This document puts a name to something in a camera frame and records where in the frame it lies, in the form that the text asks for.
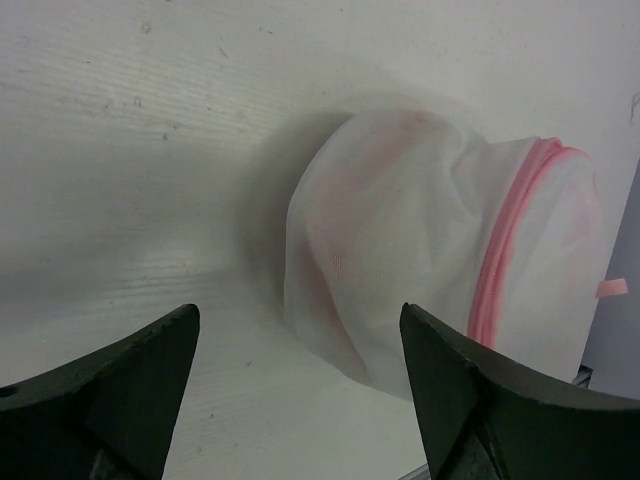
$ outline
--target mesh laundry bag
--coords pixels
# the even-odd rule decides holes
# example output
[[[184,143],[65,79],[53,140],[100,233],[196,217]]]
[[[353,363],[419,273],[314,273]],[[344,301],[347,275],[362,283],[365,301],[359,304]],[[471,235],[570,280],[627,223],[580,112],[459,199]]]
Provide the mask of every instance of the mesh laundry bag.
[[[403,398],[405,302],[570,381],[606,260],[583,152],[557,139],[488,143],[427,112],[370,112],[332,136],[293,195],[285,318],[314,353]]]

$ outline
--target white surface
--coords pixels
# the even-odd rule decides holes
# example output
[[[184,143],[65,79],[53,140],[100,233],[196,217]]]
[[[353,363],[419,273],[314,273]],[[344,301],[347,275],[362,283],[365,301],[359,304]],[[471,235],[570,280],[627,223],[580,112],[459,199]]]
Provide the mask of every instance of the white surface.
[[[613,244],[640,151],[637,0],[0,12],[0,383],[197,303],[167,479],[389,479],[424,461],[409,403],[279,326],[286,198],[343,112],[422,105],[491,141],[560,136],[597,163]]]

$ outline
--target pink zipper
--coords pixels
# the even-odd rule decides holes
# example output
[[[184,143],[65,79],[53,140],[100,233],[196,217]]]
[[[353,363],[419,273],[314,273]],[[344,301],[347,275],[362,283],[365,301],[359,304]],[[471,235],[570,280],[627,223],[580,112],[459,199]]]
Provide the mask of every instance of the pink zipper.
[[[551,168],[576,155],[586,156],[581,150],[563,147],[557,138],[538,139],[518,170],[491,232],[471,303],[467,336],[476,342],[495,347],[515,234],[536,189]]]

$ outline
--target fabric bag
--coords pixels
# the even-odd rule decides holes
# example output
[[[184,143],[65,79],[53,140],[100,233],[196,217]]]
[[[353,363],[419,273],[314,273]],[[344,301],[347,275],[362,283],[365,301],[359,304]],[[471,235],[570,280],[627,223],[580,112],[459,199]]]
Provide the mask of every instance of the fabric bag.
[[[605,250],[580,150],[558,139],[488,143],[422,111],[369,112],[331,137],[293,195],[285,320],[321,358],[402,398],[405,302],[571,381]]]

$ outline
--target white mesh bag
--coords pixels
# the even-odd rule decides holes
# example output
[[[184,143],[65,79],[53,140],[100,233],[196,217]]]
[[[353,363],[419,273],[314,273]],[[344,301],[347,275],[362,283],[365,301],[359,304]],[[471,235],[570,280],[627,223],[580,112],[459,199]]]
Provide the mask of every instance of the white mesh bag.
[[[353,117],[287,218],[285,319],[351,378],[410,398],[405,302],[545,374],[576,374],[606,269],[590,159],[488,143],[421,111]]]

